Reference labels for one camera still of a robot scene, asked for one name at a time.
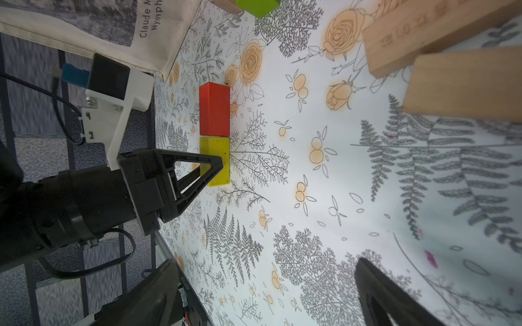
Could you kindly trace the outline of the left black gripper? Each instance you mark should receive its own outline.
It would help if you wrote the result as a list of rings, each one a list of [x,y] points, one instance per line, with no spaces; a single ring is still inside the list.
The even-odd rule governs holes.
[[[146,236],[179,217],[222,167],[200,176],[201,164],[213,156],[165,149],[138,149],[118,155],[117,163],[128,188],[140,226]],[[178,177],[177,162],[198,163],[199,167]]]

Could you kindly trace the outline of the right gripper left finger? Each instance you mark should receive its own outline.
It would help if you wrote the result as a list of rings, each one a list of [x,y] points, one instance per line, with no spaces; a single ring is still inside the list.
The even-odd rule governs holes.
[[[182,275],[168,259],[129,293],[95,314],[95,325],[174,325],[190,323],[190,306],[181,291]]]

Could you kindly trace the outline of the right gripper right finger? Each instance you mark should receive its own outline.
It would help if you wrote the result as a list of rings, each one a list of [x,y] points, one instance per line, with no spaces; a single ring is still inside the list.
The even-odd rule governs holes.
[[[354,274],[367,325],[442,325],[366,258],[360,258]]]

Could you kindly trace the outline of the yellow wooden block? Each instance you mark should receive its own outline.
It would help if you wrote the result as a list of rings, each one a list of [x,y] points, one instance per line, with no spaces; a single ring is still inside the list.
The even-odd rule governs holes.
[[[208,187],[228,185],[231,181],[230,139],[228,137],[204,136],[200,137],[200,154],[213,156],[210,164],[202,163],[200,176],[209,170],[222,167],[219,173],[214,173]]]

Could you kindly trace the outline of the red block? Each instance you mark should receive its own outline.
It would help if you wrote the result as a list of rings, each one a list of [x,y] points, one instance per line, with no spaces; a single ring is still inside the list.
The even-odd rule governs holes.
[[[200,135],[230,136],[230,88],[208,82],[199,88]]]

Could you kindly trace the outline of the green wooden block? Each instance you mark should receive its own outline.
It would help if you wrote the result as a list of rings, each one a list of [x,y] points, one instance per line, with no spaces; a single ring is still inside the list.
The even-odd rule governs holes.
[[[256,18],[264,18],[280,5],[280,0],[236,0],[236,5]]]

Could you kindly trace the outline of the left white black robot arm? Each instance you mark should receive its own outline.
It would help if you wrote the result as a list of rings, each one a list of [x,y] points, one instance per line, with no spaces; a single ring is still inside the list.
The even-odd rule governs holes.
[[[16,159],[1,148],[1,270],[37,261],[54,278],[75,279],[123,264],[130,255],[67,272],[46,255],[96,243],[131,220],[148,236],[179,217],[223,167],[219,156],[137,149],[119,154],[116,170],[63,171],[34,183],[24,181]]]

